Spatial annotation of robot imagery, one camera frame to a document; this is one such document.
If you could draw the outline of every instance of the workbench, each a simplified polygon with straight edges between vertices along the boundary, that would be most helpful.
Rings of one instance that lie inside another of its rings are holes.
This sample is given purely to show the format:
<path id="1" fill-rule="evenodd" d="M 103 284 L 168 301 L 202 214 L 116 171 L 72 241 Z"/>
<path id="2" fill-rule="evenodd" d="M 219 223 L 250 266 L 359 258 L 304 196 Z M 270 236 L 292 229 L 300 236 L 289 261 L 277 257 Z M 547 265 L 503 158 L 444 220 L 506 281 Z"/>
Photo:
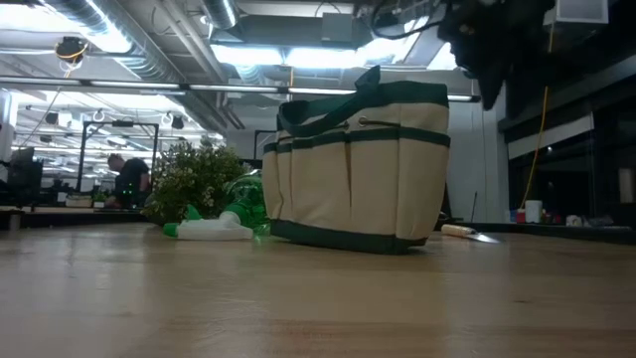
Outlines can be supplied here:
<path id="1" fill-rule="evenodd" d="M 636 248 L 492 236 L 389 257 L 142 223 L 0 232 L 2 356 L 636 354 Z"/>

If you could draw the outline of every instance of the desk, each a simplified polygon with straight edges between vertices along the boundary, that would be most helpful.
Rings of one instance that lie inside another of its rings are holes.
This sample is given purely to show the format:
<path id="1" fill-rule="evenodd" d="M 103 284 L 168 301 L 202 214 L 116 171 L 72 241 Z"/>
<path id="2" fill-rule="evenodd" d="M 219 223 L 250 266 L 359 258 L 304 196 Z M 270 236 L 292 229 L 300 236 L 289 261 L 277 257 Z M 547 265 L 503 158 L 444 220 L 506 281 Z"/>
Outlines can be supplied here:
<path id="1" fill-rule="evenodd" d="M 3 357 L 633 357 L 636 248 L 434 235 L 385 257 L 177 242 L 150 224 L 0 233 Z"/>

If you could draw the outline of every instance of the person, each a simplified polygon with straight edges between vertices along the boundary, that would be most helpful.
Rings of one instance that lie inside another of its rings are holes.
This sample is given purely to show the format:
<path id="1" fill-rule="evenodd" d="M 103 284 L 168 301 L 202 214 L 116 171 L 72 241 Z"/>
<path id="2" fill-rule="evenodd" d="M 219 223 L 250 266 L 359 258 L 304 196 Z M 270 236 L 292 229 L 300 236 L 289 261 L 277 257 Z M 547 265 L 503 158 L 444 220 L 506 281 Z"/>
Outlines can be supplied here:
<path id="1" fill-rule="evenodd" d="M 115 178 L 113 196 L 106 200 L 106 207 L 127 208 L 139 200 L 143 202 L 150 191 L 149 169 L 143 160 L 124 160 L 119 154 L 110 154 L 108 168 L 119 175 Z"/>

